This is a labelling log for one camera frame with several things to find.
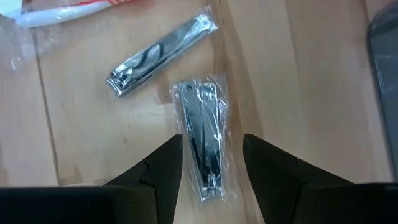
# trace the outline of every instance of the wood grain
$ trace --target wood grain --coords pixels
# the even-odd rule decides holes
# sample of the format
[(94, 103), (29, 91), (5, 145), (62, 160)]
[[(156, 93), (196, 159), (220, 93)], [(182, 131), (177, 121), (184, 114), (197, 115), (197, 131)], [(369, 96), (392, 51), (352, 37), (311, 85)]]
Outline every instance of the wood grain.
[[(38, 64), (0, 77), (0, 184), (56, 185), (56, 167), (61, 185), (103, 184), (177, 132), (169, 86), (209, 73), (228, 76), (236, 198), (199, 208), (183, 175), (175, 223), (264, 222), (243, 133), (354, 182), (391, 181), (364, 44), (388, 2), (148, 0), (37, 29)], [(205, 4), (220, 31), (117, 99), (110, 70)]]
[[(219, 32), (125, 98), (116, 98), (104, 82), (115, 66), (204, 6), (201, 1), (183, 0), (125, 4), (62, 24), (62, 28), (38, 30), (39, 48), (51, 36), (68, 39), (68, 44), (57, 45), (40, 57), (60, 184), (102, 184), (124, 172), (177, 133), (171, 84), (225, 74), (224, 47), (215, 45), (223, 41)], [(101, 24), (101, 29), (92, 24)], [(234, 129), (241, 130), (239, 125)], [(241, 147), (240, 142), (231, 145)], [(183, 175), (175, 223), (245, 223), (238, 178), (230, 187), (234, 190), (227, 202), (214, 201), (200, 208)]]
[(16, 72), (9, 66), (22, 47), (34, 52), (32, 34), (4, 18), (0, 26), (0, 186), (58, 185), (35, 57)]

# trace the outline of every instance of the clear plastic bag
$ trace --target clear plastic bag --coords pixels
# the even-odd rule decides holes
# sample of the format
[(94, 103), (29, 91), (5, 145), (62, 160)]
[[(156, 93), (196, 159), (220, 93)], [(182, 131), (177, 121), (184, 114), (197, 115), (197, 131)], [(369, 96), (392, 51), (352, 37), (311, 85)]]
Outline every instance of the clear plastic bag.
[(193, 195), (200, 204), (236, 198), (235, 164), (227, 146), (230, 134), (225, 77), (182, 81), (172, 86), (171, 94), (178, 131), (184, 139), (184, 169)]
[[(0, 0), (18, 2), (21, 0)], [(0, 12), (7, 17), (0, 17), (0, 54), (2, 67), (18, 70), (26, 61), (35, 58), (53, 46), (67, 45), (73, 38), (79, 39), (92, 35), (104, 26), (111, 26), (117, 16), (103, 14), (101, 19), (89, 22), (71, 23), (75, 19), (87, 17), (103, 9), (122, 2), (134, 0), (38, 0), (28, 4), (9, 6), (1, 3)]]
[(117, 97), (122, 97), (147, 83), (161, 68), (217, 29), (211, 7), (200, 9), (195, 17), (117, 66), (106, 82)]

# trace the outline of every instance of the black object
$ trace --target black object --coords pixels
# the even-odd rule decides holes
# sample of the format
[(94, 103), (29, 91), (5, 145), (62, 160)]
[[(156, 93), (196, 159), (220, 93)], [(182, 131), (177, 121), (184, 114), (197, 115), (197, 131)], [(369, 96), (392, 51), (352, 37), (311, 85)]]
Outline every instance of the black object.
[(398, 223), (397, 184), (353, 184), (252, 134), (243, 154), (266, 224)]
[[(398, 223), (397, 184), (353, 184), (251, 134), (243, 154), (267, 224)], [(174, 136), (102, 187), (0, 189), (0, 223), (173, 223), (181, 172)]]
[(379, 95), (393, 172), (398, 179), (398, 2), (384, 8), (368, 29), (368, 52)]
[(0, 223), (173, 223), (182, 137), (102, 187), (0, 189)]

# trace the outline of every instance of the metal nail clipper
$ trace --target metal nail clipper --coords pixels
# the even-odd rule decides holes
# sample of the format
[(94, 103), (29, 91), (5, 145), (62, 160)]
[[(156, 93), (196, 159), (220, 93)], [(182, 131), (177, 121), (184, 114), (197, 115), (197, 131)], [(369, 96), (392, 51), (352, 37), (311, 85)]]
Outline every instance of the metal nail clipper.
[(221, 196), (221, 133), (216, 85), (190, 80), (181, 83), (180, 93), (201, 200)]
[(217, 25), (210, 16), (210, 8), (207, 8), (116, 67), (106, 82), (121, 97), (146, 82), (156, 71), (215, 30)]

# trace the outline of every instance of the plastic packaging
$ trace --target plastic packaging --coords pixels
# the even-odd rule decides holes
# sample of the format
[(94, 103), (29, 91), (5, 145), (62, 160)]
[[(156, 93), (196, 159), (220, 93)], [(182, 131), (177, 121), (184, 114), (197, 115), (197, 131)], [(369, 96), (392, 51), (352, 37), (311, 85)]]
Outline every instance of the plastic packaging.
[(0, 0), (0, 53), (2, 67), (16, 71), (37, 54), (54, 45), (66, 45), (70, 34), (91, 35), (117, 16), (102, 17), (89, 25), (66, 26), (63, 22), (94, 14), (116, 4), (135, 0), (38, 0), (22, 4), (21, 0)]
[(187, 80), (171, 88), (179, 133), (184, 138), (184, 168), (199, 202), (236, 195), (231, 168), (228, 90), (224, 76)]
[(115, 68), (106, 82), (121, 97), (143, 85), (155, 72), (217, 29), (211, 8), (201, 9), (195, 17)]

